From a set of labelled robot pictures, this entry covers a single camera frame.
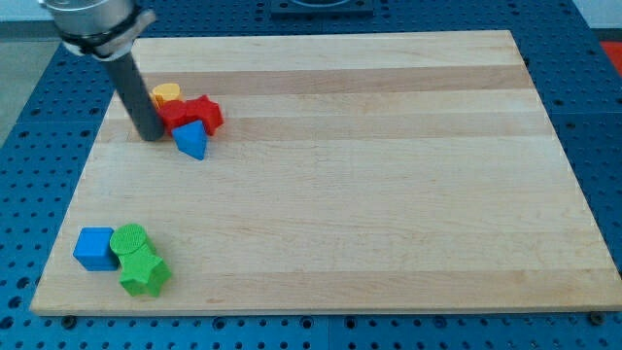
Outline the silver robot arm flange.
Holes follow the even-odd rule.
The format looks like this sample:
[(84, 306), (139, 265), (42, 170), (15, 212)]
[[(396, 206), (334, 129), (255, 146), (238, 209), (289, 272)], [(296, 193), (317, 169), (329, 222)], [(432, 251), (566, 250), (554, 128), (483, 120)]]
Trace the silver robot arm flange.
[(63, 46), (72, 54), (112, 61), (131, 52), (134, 41), (156, 21), (135, 0), (39, 0), (52, 16)]

